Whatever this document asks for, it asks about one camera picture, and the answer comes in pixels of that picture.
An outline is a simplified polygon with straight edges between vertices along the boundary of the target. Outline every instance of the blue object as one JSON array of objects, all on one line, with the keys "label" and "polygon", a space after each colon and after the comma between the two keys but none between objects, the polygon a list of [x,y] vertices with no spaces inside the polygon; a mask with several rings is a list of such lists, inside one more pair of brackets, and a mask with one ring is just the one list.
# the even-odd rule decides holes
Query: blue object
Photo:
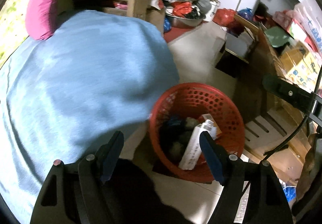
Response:
[{"label": "blue object", "polygon": [[283,191],[285,193],[287,202],[290,202],[292,199],[296,198],[296,187],[286,186],[285,188],[283,188]]},{"label": "blue object", "polygon": [[164,32],[169,32],[172,29],[171,23],[166,17],[164,18],[163,28],[164,28]]},{"label": "blue object", "polygon": [[248,21],[252,20],[254,17],[254,14],[252,13],[252,9],[250,8],[242,9],[239,12],[237,12],[237,14]]},{"label": "blue object", "polygon": [[0,193],[21,224],[53,165],[95,153],[116,130],[126,140],[179,82],[157,28],[97,11],[28,37],[0,70]]}]

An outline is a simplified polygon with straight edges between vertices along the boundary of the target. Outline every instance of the pink cushion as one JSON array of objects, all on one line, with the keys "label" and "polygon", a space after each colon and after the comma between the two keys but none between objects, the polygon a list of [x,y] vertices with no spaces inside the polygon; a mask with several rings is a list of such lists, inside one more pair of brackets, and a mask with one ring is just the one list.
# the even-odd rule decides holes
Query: pink cushion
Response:
[{"label": "pink cushion", "polygon": [[57,0],[29,0],[26,29],[35,40],[46,40],[56,30]]}]

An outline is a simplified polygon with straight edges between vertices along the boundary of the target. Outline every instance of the metal bowl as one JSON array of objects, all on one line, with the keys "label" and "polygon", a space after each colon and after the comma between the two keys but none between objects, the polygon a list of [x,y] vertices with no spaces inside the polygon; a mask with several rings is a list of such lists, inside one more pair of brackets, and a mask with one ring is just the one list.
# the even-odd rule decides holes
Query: metal bowl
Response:
[{"label": "metal bowl", "polygon": [[166,14],[166,18],[169,20],[172,27],[180,29],[189,29],[197,27],[206,16],[201,13],[200,19],[186,19],[173,15]]}]

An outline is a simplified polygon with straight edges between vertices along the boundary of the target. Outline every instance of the metal screw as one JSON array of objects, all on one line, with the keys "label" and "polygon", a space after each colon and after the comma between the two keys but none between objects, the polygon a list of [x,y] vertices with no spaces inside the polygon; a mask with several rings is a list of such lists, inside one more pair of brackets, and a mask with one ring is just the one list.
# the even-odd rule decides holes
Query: metal screw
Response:
[{"label": "metal screw", "polygon": [[53,164],[54,166],[58,166],[61,162],[62,162],[61,160],[55,160]]},{"label": "metal screw", "polygon": [[95,159],[95,155],[93,155],[93,154],[89,154],[89,155],[86,156],[87,161],[92,161],[94,159]]},{"label": "metal screw", "polygon": [[237,157],[235,154],[230,154],[230,155],[229,155],[229,159],[230,159],[231,161],[236,161],[236,160],[238,160],[238,157]]},{"label": "metal screw", "polygon": [[270,163],[268,161],[262,161],[262,164],[265,166],[265,167],[268,167],[270,165]]}]

